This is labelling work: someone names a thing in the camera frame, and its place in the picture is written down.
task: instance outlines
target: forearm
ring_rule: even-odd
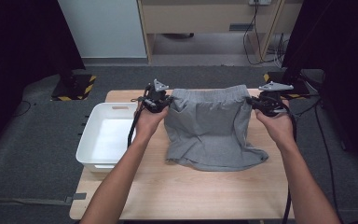
[[[116,223],[147,147],[148,136],[136,136],[115,168],[95,191],[81,223]]]
[[[278,146],[297,223],[339,223],[337,214],[312,177],[296,143]]]

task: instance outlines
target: power outlet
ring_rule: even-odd
[[[268,6],[271,5],[271,0],[249,0],[249,5],[255,6],[255,4],[259,6]]]

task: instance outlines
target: gray cloth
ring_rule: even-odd
[[[167,160],[202,171],[239,171],[269,155],[246,142],[252,108],[245,85],[222,90],[174,89],[164,125],[170,138]]]

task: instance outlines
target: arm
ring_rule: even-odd
[[[269,118],[258,110],[255,113],[282,154],[297,223],[340,223],[298,150],[289,116]]]
[[[80,223],[117,223],[147,144],[167,114],[167,107],[158,114],[142,111],[132,144],[95,191]]]

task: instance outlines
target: wooden table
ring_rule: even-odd
[[[129,102],[143,92],[110,91],[106,102]],[[259,90],[249,92],[257,95]],[[169,140],[161,122],[146,149],[120,219],[282,218],[287,197],[282,157],[254,112],[247,139],[269,154],[267,161],[239,172],[202,172],[165,161]],[[72,219],[82,218],[105,176],[83,170],[76,193],[87,193],[87,197],[74,200]]]

